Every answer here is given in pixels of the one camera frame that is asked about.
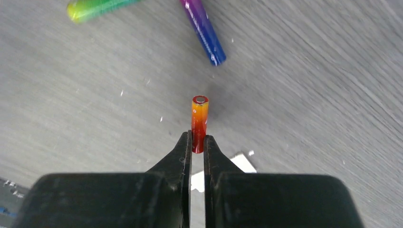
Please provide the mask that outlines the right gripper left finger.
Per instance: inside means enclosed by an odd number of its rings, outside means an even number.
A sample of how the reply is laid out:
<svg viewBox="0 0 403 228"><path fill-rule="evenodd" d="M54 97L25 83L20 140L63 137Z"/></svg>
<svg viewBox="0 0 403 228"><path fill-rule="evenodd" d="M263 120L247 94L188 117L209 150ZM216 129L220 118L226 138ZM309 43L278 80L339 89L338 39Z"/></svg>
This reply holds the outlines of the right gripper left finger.
<svg viewBox="0 0 403 228"><path fill-rule="evenodd" d="M25 196L15 228L187 228L191 132L146 172L52 173Z"/></svg>

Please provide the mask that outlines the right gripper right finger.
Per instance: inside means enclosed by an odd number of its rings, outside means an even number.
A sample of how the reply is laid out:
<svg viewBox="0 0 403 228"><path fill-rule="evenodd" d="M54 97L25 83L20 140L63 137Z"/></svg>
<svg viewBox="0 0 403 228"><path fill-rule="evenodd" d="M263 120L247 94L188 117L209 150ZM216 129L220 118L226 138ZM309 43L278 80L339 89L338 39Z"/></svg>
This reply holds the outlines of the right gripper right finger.
<svg viewBox="0 0 403 228"><path fill-rule="evenodd" d="M317 174L246 173L204 139L208 228L361 228L349 190Z"/></svg>

